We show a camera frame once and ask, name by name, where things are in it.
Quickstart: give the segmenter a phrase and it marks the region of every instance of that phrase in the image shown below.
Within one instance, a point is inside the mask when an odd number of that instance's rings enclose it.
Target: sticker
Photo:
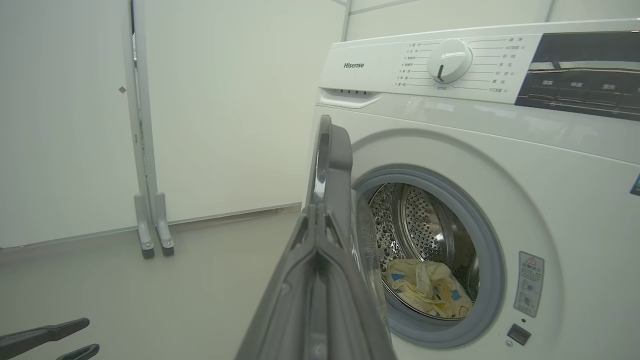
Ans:
[[[638,175],[634,187],[631,188],[631,193],[640,196],[640,175]]]
[[[544,275],[545,261],[538,256],[520,251],[520,275],[513,307],[532,318],[535,318],[538,312]]]

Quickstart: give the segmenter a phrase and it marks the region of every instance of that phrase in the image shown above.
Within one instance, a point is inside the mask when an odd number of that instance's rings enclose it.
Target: open door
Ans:
[[[302,211],[236,359],[395,359],[347,131],[322,116]]]

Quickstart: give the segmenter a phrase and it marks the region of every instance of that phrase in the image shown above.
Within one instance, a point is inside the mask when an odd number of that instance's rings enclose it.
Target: gray stand foot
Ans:
[[[156,216],[158,237],[162,243],[163,254],[165,256],[173,255],[173,240],[169,232],[169,224],[166,222],[166,203],[164,202],[164,193],[156,193]]]
[[[142,257],[145,259],[151,259],[156,256],[156,251],[154,249],[151,250],[142,250]]]
[[[142,193],[137,193],[133,197],[136,205],[136,218],[138,219],[138,239],[140,240],[140,247],[145,259],[149,258],[149,254],[153,254],[154,242],[151,240],[151,234],[149,233],[149,222],[147,221],[147,200]]]
[[[163,247],[162,255],[164,256],[173,256],[173,247]]]

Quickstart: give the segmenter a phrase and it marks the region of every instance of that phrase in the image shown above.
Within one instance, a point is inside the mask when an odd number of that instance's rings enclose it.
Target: yellow cloth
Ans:
[[[473,302],[443,263],[395,259],[385,274],[400,299],[423,313],[441,318],[464,318]]]

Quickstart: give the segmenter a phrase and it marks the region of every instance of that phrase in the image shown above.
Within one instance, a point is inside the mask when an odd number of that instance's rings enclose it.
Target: floor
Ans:
[[[135,232],[0,252],[0,335],[82,317],[84,330],[15,359],[233,359],[298,213],[173,225],[175,255]]]

